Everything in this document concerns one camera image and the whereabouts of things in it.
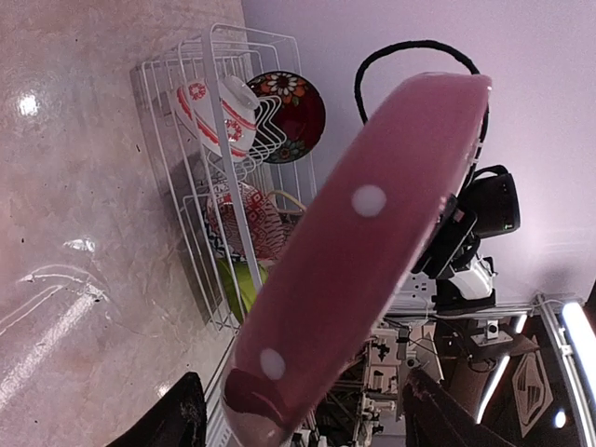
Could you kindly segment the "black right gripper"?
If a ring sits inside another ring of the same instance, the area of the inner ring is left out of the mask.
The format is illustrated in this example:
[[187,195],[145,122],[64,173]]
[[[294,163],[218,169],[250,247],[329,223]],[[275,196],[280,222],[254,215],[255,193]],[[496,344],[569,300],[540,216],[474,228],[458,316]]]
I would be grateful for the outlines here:
[[469,262],[480,246],[472,236],[477,220],[475,211],[450,196],[411,273],[424,273],[430,279],[452,278],[460,267],[460,258]]

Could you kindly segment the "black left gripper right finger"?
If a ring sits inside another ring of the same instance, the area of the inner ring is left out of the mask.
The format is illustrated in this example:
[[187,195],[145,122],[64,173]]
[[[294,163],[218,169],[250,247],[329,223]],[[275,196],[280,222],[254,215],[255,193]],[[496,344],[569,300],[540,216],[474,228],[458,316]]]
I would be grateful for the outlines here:
[[475,419],[421,368],[412,369],[402,389],[406,446],[511,446]]

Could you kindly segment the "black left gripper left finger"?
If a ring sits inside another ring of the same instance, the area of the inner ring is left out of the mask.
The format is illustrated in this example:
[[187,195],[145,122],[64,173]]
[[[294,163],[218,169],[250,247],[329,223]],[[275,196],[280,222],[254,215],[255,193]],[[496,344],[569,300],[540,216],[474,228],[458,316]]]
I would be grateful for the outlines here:
[[109,447],[205,447],[207,405],[196,372],[187,372],[129,430]]

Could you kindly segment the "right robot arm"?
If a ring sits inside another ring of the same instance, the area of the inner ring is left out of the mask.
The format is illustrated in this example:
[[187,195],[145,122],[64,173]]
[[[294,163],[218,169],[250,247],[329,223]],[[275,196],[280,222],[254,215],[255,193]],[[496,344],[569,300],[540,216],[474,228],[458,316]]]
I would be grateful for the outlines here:
[[502,165],[479,169],[459,196],[451,196],[412,272],[436,284],[430,301],[442,315],[495,306],[494,261],[481,242],[517,231],[521,212],[513,175]]

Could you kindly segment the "pink polka dot plate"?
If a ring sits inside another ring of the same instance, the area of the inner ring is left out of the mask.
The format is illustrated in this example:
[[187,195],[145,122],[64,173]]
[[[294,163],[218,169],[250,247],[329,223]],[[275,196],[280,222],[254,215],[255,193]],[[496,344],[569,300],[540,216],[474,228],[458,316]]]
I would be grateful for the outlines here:
[[362,348],[475,152],[484,74],[403,81],[346,149],[246,316],[221,401],[243,446],[279,446]]

